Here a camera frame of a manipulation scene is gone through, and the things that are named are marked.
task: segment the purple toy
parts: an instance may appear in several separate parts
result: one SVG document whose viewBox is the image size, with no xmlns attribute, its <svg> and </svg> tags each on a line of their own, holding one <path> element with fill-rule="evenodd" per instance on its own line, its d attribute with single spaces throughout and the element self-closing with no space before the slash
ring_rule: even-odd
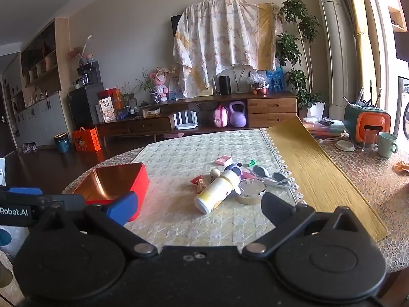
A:
<svg viewBox="0 0 409 307">
<path fill-rule="evenodd" d="M 237 112 L 233 109 L 233 105 L 241 105 L 243 110 L 241 112 Z M 242 128 L 246 126 L 246 104 L 242 101 L 233 101 L 229 104 L 229 111 L 230 111 L 230 124 L 236 128 Z"/>
</svg>

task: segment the black speaker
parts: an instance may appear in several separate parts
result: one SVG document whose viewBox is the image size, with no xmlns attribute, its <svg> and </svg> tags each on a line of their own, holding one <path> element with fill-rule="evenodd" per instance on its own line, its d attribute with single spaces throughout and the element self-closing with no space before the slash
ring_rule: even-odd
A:
<svg viewBox="0 0 409 307">
<path fill-rule="evenodd" d="M 219 77 L 219 87 L 220 87 L 220 94 L 232 93 L 232 89 L 230 87 L 230 77 L 220 76 Z"/>
</svg>

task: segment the red bag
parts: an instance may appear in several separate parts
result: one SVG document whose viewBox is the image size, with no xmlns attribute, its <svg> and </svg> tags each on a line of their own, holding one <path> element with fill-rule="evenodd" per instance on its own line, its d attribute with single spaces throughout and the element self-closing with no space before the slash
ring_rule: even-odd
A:
<svg viewBox="0 0 409 307">
<path fill-rule="evenodd" d="M 79 128 L 72 132 L 72 140 L 77 151 L 98 151 L 101 150 L 97 131 L 93 129 Z"/>
</svg>

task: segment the green mug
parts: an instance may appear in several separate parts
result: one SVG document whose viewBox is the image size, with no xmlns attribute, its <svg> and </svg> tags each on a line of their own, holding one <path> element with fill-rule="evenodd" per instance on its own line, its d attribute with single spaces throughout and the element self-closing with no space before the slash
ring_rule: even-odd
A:
<svg viewBox="0 0 409 307">
<path fill-rule="evenodd" d="M 397 137 L 384 131 L 378 134 L 378 154 L 379 156 L 390 158 L 392 153 L 397 153 Z"/>
</svg>

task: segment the blue trash can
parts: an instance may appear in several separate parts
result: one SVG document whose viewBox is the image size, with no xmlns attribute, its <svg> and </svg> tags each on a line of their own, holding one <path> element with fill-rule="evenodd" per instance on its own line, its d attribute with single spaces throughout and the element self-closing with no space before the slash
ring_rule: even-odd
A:
<svg viewBox="0 0 409 307">
<path fill-rule="evenodd" d="M 67 133 L 54 137 L 54 142 L 57 146 L 57 150 L 62 154 L 71 150 L 70 138 Z"/>
</svg>

